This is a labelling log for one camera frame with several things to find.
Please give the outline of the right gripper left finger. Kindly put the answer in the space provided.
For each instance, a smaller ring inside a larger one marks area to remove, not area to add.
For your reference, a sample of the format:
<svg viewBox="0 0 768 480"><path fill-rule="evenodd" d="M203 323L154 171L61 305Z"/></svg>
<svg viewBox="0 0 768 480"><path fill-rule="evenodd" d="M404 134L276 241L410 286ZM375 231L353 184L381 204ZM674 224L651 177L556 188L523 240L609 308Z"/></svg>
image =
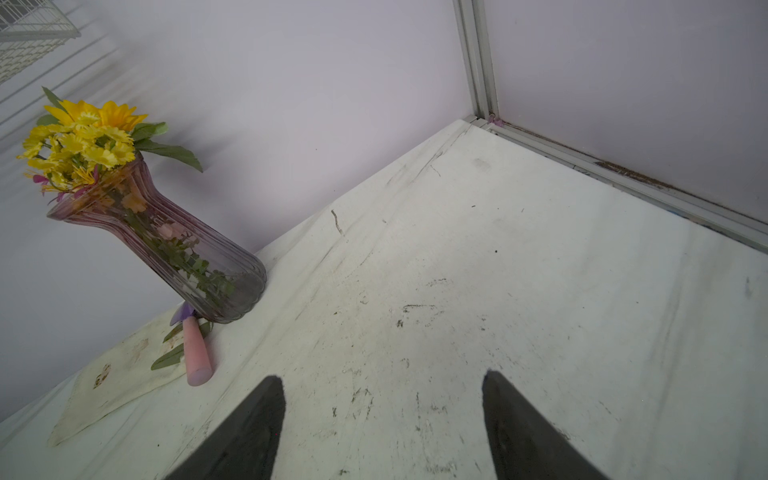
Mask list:
<svg viewBox="0 0 768 480"><path fill-rule="evenodd" d="M170 479L269 479L279 448L286 400L282 380L265 377Z"/></svg>

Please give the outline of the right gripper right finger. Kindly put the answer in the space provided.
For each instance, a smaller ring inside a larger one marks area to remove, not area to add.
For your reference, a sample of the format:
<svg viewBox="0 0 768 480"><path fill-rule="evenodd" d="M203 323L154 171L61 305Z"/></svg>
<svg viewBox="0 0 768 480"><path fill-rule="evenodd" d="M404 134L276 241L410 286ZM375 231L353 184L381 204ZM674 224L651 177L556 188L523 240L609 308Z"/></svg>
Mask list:
<svg viewBox="0 0 768 480"><path fill-rule="evenodd" d="M486 372L482 400L491 456L499 479L606 477L500 372Z"/></svg>

